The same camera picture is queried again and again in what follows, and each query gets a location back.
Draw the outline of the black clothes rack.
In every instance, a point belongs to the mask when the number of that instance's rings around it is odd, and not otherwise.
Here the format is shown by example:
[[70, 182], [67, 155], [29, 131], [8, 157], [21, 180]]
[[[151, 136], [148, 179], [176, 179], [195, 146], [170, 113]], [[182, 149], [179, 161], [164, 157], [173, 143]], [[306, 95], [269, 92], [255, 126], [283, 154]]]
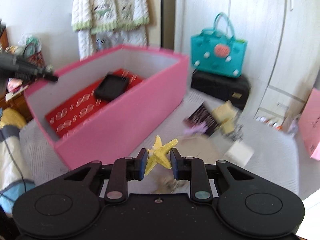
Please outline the black clothes rack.
[[161, 48], [174, 49], [176, 0], [161, 0]]

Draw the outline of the black booklet card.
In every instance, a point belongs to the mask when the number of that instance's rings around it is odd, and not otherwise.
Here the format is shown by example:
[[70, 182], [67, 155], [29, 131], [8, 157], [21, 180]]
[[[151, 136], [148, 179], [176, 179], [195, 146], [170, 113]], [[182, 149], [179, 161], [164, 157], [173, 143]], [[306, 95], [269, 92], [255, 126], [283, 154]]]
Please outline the black booklet card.
[[195, 125], [206, 125], [208, 129], [204, 135], [209, 137], [220, 128], [220, 125], [217, 123], [212, 113], [210, 113], [205, 103], [202, 103], [189, 117], [185, 118], [183, 122], [188, 128]]

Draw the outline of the pink cardboard box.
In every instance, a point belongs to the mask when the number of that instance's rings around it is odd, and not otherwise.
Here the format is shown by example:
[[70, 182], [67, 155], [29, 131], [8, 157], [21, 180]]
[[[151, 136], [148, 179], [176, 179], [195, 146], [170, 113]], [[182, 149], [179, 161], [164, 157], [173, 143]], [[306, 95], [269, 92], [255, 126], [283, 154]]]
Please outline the pink cardboard box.
[[[143, 81], [58, 138], [46, 114], [119, 68]], [[24, 96], [40, 130], [68, 168], [93, 160], [111, 164], [130, 155], [178, 107], [187, 90], [188, 68], [187, 55], [123, 44], [58, 70], [56, 83], [33, 83]]]

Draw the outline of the silver keys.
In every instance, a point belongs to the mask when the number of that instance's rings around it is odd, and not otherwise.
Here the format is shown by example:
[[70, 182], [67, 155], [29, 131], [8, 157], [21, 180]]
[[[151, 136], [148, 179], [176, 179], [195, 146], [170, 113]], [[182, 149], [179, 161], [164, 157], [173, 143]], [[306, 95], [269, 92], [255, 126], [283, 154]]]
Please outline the silver keys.
[[157, 189], [153, 191], [153, 194], [172, 194], [181, 193], [185, 191], [188, 186], [186, 180], [176, 180], [173, 177], [159, 177], [156, 180]]

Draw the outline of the black silicone case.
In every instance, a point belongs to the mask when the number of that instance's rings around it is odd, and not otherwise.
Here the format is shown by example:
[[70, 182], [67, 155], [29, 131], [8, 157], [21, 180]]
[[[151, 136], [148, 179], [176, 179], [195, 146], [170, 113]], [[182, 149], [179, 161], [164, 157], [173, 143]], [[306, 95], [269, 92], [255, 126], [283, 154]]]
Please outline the black silicone case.
[[129, 78], [108, 73], [94, 90], [94, 96], [107, 102], [121, 96], [129, 86]]

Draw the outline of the teal felt tote bag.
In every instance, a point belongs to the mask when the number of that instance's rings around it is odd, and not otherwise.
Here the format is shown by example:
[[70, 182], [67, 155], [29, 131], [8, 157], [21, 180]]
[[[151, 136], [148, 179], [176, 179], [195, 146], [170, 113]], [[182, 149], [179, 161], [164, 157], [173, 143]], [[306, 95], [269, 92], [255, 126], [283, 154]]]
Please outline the teal felt tote bag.
[[[223, 18], [231, 36], [217, 28]], [[212, 28], [205, 28], [191, 37], [191, 64], [196, 70], [210, 74], [239, 78], [245, 58], [247, 41], [237, 39], [229, 17], [221, 12], [217, 14]]]

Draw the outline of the white wardrobe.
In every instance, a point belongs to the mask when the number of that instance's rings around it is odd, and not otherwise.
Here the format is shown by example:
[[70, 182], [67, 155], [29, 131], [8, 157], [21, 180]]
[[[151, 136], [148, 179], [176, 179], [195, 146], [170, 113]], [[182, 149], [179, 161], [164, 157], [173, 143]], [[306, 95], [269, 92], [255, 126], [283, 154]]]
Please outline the white wardrobe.
[[319, 72], [319, 0], [176, 0], [175, 50], [189, 54], [191, 37], [212, 27], [220, 12], [236, 38], [247, 41], [245, 113], [298, 115]]

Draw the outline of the purple starfish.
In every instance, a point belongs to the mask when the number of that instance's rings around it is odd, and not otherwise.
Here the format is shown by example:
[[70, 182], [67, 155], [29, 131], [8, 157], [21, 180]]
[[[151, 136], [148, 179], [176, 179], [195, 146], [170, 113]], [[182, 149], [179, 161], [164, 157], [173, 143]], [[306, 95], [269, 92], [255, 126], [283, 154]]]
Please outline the purple starfish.
[[208, 127], [206, 125], [195, 125], [193, 127], [186, 128], [184, 130], [184, 135], [192, 134], [204, 134], [207, 131]]

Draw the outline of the pink paper bag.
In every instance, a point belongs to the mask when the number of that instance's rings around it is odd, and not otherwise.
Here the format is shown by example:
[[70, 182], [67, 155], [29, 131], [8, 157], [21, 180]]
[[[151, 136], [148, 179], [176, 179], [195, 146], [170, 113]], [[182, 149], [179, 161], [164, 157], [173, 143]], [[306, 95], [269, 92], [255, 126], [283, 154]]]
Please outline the pink paper bag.
[[298, 122], [305, 148], [310, 158], [319, 161], [320, 91], [313, 88]]

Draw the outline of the white charger adapter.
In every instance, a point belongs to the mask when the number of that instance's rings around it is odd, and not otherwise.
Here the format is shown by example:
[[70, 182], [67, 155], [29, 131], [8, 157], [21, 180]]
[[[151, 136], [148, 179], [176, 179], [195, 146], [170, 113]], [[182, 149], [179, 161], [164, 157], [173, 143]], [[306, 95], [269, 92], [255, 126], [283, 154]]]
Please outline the white charger adapter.
[[251, 157], [254, 154], [254, 150], [246, 145], [243, 141], [237, 140], [223, 155], [223, 160], [233, 163], [239, 167], [245, 167]]

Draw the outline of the yellow starfish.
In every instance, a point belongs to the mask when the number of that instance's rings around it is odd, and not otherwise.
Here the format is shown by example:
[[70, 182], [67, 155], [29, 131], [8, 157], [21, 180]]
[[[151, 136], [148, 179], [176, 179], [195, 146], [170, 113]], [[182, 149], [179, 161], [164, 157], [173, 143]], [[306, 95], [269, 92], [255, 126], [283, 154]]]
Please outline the yellow starfish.
[[147, 176], [157, 164], [162, 165], [166, 169], [171, 169], [171, 162], [167, 158], [167, 155], [177, 144], [178, 140], [175, 138], [163, 145], [161, 137], [157, 135], [152, 148], [147, 149], [148, 158], [144, 174]]

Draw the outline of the white fleece robe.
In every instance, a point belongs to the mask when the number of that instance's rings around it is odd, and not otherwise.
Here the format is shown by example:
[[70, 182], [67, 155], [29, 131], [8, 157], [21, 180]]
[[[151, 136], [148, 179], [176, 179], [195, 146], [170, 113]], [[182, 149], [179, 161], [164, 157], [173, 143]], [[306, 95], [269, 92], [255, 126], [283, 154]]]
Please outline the white fleece robe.
[[146, 46], [149, 23], [147, 0], [73, 0], [80, 59], [120, 44]]

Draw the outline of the black suitcase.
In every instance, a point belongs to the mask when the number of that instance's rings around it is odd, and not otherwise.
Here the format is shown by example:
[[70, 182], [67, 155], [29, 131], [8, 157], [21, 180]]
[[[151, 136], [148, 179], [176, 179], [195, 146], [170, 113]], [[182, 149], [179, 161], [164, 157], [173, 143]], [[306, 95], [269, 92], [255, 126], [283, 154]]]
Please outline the black suitcase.
[[238, 78], [220, 76], [195, 70], [191, 78], [191, 88], [224, 102], [230, 101], [234, 107], [244, 110], [251, 85], [245, 76]]

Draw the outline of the beige glasses case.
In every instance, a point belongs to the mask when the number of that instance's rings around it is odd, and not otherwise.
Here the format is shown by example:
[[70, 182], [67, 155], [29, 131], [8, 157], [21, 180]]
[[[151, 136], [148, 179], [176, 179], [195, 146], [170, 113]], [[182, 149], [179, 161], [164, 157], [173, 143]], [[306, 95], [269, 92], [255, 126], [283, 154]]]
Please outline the beige glasses case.
[[202, 159], [205, 164], [215, 164], [221, 154], [205, 135], [194, 134], [178, 137], [176, 146], [182, 157]]

